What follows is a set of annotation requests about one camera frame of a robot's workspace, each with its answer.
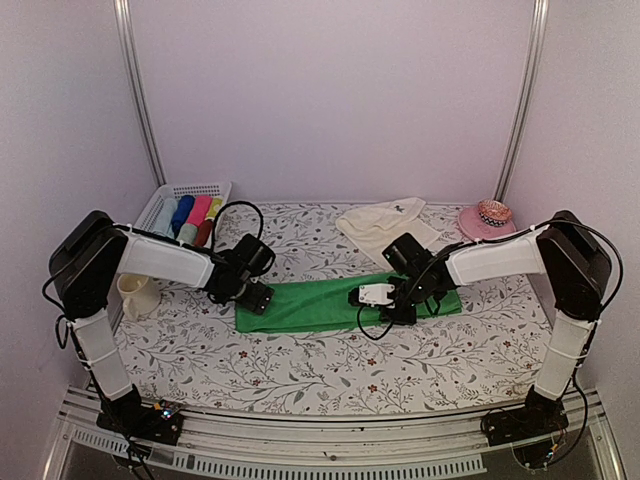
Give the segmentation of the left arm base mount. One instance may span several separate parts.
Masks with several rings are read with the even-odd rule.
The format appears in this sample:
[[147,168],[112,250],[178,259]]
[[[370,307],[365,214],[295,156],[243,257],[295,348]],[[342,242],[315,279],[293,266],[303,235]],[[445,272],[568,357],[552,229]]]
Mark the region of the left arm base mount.
[[103,402],[96,421],[104,430],[170,446],[178,444],[183,424],[184,416],[180,413],[166,416],[163,410],[125,399]]

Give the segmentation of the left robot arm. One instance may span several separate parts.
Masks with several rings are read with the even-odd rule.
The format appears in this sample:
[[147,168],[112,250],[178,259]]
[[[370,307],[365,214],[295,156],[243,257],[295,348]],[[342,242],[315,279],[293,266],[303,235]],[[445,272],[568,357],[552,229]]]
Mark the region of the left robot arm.
[[263,314],[272,288],[259,282],[274,252],[246,234],[235,247],[211,252],[115,223],[105,212],[90,212],[49,260],[52,283],[78,343],[82,363],[102,394],[113,401],[111,419],[128,434],[148,426],[148,412],[129,395],[134,386],[115,344],[108,297],[123,274],[167,280],[206,292],[216,304],[229,301]]

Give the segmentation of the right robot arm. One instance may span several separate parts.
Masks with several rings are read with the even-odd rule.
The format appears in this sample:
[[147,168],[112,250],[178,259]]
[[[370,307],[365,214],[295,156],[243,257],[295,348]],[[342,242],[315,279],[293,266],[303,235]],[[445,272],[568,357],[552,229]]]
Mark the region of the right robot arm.
[[552,424],[556,409],[578,364],[588,352],[594,325],[607,306],[604,295],[612,273],[614,249],[571,211],[561,210],[527,230],[496,239],[457,243],[431,253],[409,233],[383,251],[404,281],[395,307],[406,310],[439,299],[460,286],[514,275],[544,275],[554,296],[556,316],[550,343],[533,386],[541,396],[523,407],[517,427],[537,436]]

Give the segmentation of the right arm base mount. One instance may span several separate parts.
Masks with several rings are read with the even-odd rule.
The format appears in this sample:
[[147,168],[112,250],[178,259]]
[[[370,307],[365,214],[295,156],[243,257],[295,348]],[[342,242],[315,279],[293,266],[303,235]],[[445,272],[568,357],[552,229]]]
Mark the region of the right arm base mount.
[[490,446],[511,444],[545,436],[537,443],[517,447],[516,460],[529,469],[549,465],[559,448],[559,441],[552,440],[552,433],[563,436],[569,421],[561,400],[550,400],[529,391],[523,406],[511,410],[490,411],[480,421],[480,430]]

